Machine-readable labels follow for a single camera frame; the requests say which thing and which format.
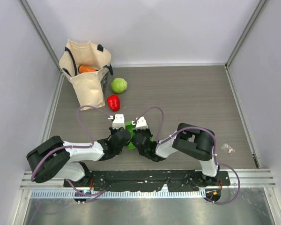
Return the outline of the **green paper box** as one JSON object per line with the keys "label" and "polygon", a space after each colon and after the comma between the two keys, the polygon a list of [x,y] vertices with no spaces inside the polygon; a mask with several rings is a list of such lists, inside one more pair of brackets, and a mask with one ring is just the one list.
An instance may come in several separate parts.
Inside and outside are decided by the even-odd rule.
{"label": "green paper box", "polygon": [[[128,130],[128,131],[130,132],[131,138],[132,138],[132,136],[133,136],[133,130],[135,129],[135,128],[134,128],[134,125],[132,125],[132,121],[126,122],[126,123],[125,123],[125,126],[126,126],[126,130]],[[130,143],[127,145],[127,149],[128,149],[128,150],[134,150],[134,149],[136,149],[136,148],[134,147],[134,145],[133,145],[133,144],[131,143],[131,141],[130,141]]]}

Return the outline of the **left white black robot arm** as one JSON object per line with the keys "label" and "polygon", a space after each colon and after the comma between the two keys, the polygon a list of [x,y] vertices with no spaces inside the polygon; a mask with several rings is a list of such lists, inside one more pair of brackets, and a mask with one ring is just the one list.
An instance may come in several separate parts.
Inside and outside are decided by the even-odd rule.
{"label": "left white black robot arm", "polygon": [[84,161],[112,159],[121,153],[130,139],[130,132],[123,128],[112,129],[108,138],[94,143],[70,143],[53,136],[26,156],[32,171],[31,181],[44,183],[59,178],[85,187],[90,183],[91,172]]}

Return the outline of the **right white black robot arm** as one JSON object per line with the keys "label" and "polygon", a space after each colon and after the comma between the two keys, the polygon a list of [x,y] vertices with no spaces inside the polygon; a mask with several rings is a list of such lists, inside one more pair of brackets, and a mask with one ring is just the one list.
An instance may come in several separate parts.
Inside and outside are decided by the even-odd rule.
{"label": "right white black robot arm", "polygon": [[213,185],[219,180],[220,167],[216,161],[216,140],[213,131],[180,123],[173,134],[159,141],[151,139],[152,134],[148,128],[135,129],[133,132],[131,143],[140,155],[160,162],[179,151],[199,161],[204,183]]}

